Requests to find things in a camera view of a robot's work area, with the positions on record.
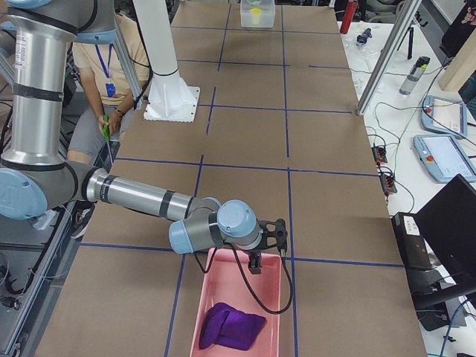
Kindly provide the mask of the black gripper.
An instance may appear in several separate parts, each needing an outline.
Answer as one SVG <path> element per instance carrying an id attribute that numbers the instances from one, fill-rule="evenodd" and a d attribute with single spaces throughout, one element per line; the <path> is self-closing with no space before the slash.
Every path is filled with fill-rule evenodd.
<path id="1" fill-rule="evenodd" d="M 245 251 L 248 255 L 248 270 L 252 274 L 261 274 L 262 273 L 262 251 L 260 249 L 252 249 Z"/>

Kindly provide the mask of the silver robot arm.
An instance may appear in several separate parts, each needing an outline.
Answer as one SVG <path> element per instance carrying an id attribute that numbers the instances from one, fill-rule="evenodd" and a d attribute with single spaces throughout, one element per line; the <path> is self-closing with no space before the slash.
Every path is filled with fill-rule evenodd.
<path id="1" fill-rule="evenodd" d="M 179 254 L 235 244 L 248 252 L 250 271 L 259 273 L 265 226 L 246 203 L 187 196 L 60 156 L 72 42 L 114 45 L 131 87 L 138 86 L 113 2 L 9 1 L 7 12 L 16 28 L 16 63 L 12 139 L 1 155 L 1 214 L 29 219 L 80 199 L 120 205 L 170 220 L 170 244 Z"/>

